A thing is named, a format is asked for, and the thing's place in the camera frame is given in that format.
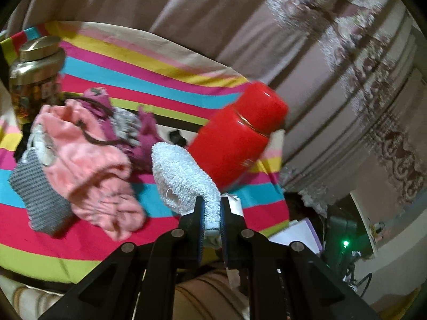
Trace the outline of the white fuzzy sock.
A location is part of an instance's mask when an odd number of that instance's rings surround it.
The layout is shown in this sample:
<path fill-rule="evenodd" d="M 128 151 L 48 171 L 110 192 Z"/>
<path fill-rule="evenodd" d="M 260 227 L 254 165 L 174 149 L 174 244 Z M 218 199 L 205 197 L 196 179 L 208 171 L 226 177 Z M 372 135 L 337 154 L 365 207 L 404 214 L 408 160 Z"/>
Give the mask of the white fuzzy sock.
<path fill-rule="evenodd" d="M 204 244 L 220 246 L 221 194 L 191 154 L 166 142 L 152 146 L 152 171 L 162 202 L 177 215 L 192 213 L 198 197 L 204 201 Z"/>

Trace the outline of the white storage box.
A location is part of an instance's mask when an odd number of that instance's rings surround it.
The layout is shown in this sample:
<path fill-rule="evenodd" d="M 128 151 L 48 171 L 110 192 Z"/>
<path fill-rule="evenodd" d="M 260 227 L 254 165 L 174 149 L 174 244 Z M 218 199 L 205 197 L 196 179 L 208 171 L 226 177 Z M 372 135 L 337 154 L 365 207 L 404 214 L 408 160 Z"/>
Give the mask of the white storage box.
<path fill-rule="evenodd" d="M 323 246 L 308 218 L 293 220 L 287 228 L 272 235 L 269 240 L 286 246 L 293 241 L 300 241 L 314 254 L 320 255 L 323 251 Z"/>

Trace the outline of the grey knitted cloth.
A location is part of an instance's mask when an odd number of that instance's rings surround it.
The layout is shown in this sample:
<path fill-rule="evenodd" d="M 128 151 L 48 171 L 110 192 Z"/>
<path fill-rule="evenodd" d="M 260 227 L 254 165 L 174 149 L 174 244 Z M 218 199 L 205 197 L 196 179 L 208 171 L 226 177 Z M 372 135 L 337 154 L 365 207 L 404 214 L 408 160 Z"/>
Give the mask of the grey knitted cloth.
<path fill-rule="evenodd" d="M 23 153 L 9 184 L 23 201 L 34 231 L 54 236 L 70 224 L 70 203 L 52 188 L 33 147 Z"/>

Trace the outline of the pink fleece garment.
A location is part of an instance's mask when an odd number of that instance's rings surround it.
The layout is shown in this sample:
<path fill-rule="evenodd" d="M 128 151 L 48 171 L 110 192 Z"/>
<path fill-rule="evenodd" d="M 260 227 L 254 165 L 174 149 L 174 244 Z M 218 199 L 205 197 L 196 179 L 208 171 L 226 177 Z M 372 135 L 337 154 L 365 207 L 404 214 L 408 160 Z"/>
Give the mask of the pink fleece garment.
<path fill-rule="evenodd" d="M 129 182 L 129 158 L 107 144 L 96 117 L 79 101 L 42 106 L 31 134 L 49 183 L 76 216 L 114 241 L 142 228 L 145 212 Z"/>

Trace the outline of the red vacuum flask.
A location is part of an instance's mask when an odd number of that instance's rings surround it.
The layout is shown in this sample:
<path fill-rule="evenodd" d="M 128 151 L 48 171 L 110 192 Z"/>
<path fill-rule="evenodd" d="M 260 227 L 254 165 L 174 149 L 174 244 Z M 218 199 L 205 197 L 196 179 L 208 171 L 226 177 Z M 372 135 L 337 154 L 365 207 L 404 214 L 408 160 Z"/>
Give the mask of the red vacuum flask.
<path fill-rule="evenodd" d="M 219 190 L 234 185 L 282 128 L 287 104 L 267 85 L 251 82 L 234 102 L 214 113 L 188 147 Z"/>

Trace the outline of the purple knitted garment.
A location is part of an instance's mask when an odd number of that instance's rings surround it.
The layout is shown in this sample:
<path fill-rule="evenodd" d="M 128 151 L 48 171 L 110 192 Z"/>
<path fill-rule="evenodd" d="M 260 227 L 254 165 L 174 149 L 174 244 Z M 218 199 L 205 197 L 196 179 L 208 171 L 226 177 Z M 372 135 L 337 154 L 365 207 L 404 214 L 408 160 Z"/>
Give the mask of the purple knitted garment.
<path fill-rule="evenodd" d="M 100 125 L 107 142 L 118 147 L 137 170 L 152 171 L 152 147 L 162 141 L 156 120 L 141 107 L 137 113 L 112 106 L 110 96 L 102 87 L 91 88 L 77 100 L 89 110 Z"/>

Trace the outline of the colourful striped tablecloth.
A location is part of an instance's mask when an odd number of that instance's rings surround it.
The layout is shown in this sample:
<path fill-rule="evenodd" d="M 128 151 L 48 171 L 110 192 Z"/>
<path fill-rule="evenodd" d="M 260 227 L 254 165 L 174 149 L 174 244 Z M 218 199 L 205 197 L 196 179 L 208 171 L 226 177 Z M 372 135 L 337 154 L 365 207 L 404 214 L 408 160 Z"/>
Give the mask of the colourful striped tablecloth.
<path fill-rule="evenodd" d="M 155 34 L 94 22 L 48 22 L 17 33 L 1 43 L 1 68 L 10 67 L 26 41 L 44 35 L 62 40 L 65 91 L 104 87 L 115 106 L 143 107 L 163 131 L 180 129 L 188 139 L 247 86 L 232 68 Z M 79 282 L 118 244 L 82 220 L 59 238 L 30 228 L 23 202 L 8 182 L 20 138 L 10 100 L 2 92 L 1 268 L 58 285 Z"/>

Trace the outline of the silver metal tea canister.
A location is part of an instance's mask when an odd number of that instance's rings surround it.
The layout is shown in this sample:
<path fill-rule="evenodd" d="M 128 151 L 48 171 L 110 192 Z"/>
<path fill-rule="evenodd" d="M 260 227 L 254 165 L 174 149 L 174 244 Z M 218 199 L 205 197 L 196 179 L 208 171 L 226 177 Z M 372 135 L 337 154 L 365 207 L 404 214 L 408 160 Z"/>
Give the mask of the silver metal tea canister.
<path fill-rule="evenodd" d="M 9 70 L 9 93 L 17 124 L 34 121 L 44 105 L 56 105 L 59 72 L 66 59 L 61 38 L 47 35 L 24 43 Z"/>

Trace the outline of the beige embroidered curtain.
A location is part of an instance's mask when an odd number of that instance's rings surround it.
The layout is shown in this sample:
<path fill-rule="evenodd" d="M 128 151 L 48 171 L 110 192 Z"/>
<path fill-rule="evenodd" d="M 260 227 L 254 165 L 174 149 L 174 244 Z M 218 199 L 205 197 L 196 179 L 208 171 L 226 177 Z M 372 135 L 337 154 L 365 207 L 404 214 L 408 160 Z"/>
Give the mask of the beige embroidered curtain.
<path fill-rule="evenodd" d="M 19 0 L 6 29 L 51 20 L 145 30 L 268 84 L 290 107 L 282 186 L 320 212 L 353 193 L 385 220 L 426 187 L 426 96 L 400 89 L 416 54 L 400 0 Z"/>

